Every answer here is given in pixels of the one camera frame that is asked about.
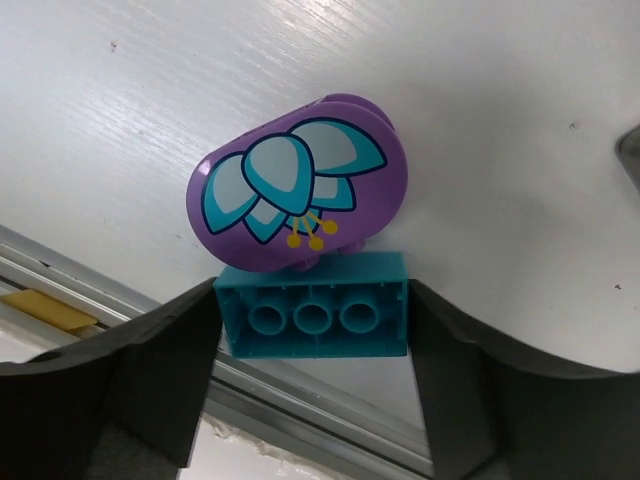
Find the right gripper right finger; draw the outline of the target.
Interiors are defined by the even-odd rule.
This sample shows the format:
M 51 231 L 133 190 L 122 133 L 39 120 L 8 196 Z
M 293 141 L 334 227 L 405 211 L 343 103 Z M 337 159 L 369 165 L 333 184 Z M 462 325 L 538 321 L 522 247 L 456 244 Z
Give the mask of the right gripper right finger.
M 639 376 L 520 342 L 414 280 L 409 345 L 438 479 L 635 479 Z

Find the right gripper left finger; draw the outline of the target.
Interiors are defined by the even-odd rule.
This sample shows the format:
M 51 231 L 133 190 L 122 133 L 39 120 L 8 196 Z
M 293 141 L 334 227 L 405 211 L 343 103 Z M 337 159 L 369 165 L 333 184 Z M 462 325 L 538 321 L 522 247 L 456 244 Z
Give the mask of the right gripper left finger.
M 222 332 L 203 282 L 118 327 L 1 366 L 5 479 L 174 479 Z

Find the teal rectangular lego brick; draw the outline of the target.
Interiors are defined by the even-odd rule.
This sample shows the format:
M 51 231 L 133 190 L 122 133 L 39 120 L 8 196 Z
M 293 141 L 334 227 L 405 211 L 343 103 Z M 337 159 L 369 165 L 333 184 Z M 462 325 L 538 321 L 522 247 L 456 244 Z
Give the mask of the teal rectangular lego brick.
M 227 267 L 213 288 L 236 358 L 402 357 L 408 282 L 402 254 L 361 252 L 304 272 Z

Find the purple flower lego brick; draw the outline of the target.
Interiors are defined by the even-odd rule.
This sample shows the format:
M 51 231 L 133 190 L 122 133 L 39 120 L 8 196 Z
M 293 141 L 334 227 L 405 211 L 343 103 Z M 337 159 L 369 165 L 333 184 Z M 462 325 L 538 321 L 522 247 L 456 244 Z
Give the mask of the purple flower lego brick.
M 312 267 L 386 228 L 408 187 L 395 126 L 372 101 L 334 93 L 271 120 L 195 167 L 186 212 L 201 244 L 249 272 Z

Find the dark grey translucent container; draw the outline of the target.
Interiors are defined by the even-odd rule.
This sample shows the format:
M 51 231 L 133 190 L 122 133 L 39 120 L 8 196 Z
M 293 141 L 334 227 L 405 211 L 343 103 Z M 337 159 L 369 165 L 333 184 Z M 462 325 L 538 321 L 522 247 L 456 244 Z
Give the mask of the dark grey translucent container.
M 631 179 L 637 191 L 640 191 L 640 126 L 637 125 L 622 135 L 615 145 L 615 154 Z

